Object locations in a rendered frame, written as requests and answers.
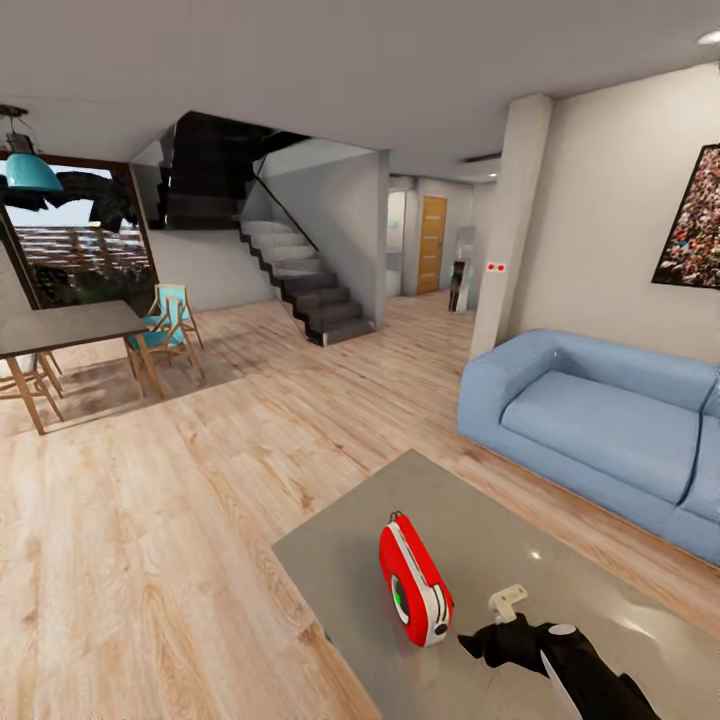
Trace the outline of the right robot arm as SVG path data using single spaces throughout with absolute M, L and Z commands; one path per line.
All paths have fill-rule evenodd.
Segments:
M 460 644 L 489 667 L 507 661 L 552 680 L 574 720 L 660 720 L 644 692 L 628 674 L 616 676 L 574 625 L 543 623 L 533 627 L 513 606 L 528 599 L 522 585 L 491 595 L 495 623 Z

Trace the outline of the radio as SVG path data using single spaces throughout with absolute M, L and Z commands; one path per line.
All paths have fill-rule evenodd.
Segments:
M 394 514 L 387 523 L 379 560 L 409 639 L 419 647 L 442 641 L 455 604 L 406 515 Z

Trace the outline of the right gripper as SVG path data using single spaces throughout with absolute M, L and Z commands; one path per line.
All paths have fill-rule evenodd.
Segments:
M 486 664 L 493 669 L 511 661 L 532 671 L 524 664 L 520 652 L 520 634 L 529 624 L 524 613 L 516 613 L 516 616 L 510 623 L 493 623 L 474 636 L 459 635 L 459 642 L 475 659 L 484 657 Z

